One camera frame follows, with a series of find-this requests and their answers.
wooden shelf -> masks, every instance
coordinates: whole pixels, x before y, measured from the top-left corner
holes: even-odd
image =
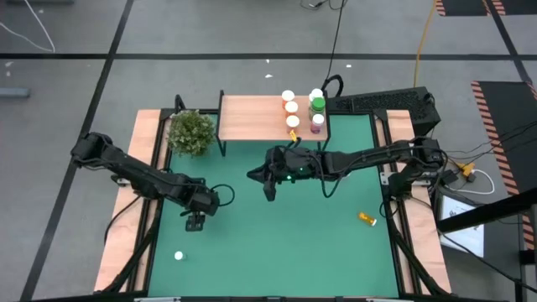
[[[304,141],[324,142],[329,138],[330,121],[320,133],[310,130],[310,100],[307,96],[296,96],[300,119],[297,135]],[[290,140],[285,124],[285,110],[281,96],[226,96],[222,97],[218,137],[221,141],[239,140]]]

yellow cable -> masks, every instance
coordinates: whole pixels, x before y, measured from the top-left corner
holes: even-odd
[[[436,8],[436,0],[433,0],[433,7],[430,8],[429,17],[427,18],[427,22],[425,23],[425,28],[423,29],[423,34],[421,35],[420,47],[418,48],[418,53],[416,54],[416,64],[414,67],[414,87],[416,87],[416,85],[418,84],[418,72],[420,70],[421,49],[423,48],[425,38],[427,37],[427,30],[429,29],[430,20],[433,18],[433,13],[435,12],[435,8]]]

green lid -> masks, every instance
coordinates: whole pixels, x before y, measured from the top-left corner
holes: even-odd
[[[325,98],[324,97],[316,97],[313,99],[313,102],[311,103],[311,109],[321,112],[325,110]]]

metal bracket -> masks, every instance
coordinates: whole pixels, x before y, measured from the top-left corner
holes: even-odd
[[[388,178],[392,175],[392,174],[395,174],[396,172],[380,172],[379,176],[380,176],[380,184],[381,185],[389,185],[389,181],[388,181]],[[430,173],[429,172],[424,172],[421,177],[423,178],[422,180],[416,180],[415,182],[412,183],[412,185],[419,185],[419,186],[429,186],[430,185],[430,180],[427,180],[426,178],[430,177]]]

ping pong ball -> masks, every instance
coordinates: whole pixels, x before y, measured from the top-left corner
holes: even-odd
[[[175,260],[183,260],[185,258],[185,255],[183,254],[183,252],[181,251],[177,251],[175,252]]]

